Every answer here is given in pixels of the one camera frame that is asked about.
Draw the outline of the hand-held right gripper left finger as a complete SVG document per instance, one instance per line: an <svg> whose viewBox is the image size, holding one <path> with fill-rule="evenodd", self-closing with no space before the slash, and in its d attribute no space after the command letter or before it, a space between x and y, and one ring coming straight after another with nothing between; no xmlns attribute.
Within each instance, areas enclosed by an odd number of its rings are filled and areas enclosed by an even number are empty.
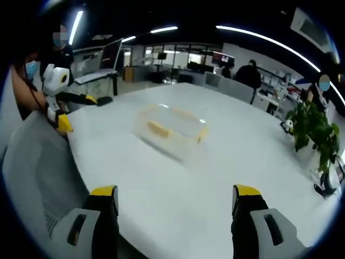
<svg viewBox="0 0 345 259"><path fill-rule="evenodd" d="M117 186L91 191L53 229L54 258L118 258L118 210Z"/></svg>

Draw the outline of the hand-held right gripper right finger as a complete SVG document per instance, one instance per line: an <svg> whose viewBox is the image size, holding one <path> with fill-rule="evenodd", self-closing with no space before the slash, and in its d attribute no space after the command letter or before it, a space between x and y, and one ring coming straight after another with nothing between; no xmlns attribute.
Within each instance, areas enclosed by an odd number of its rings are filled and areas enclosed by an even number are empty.
<svg viewBox="0 0 345 259"><path fill-rule="evenodd" d="M310 250L295 225L250 186L233 186L231 233L233 258L303 258Z"/></svg>

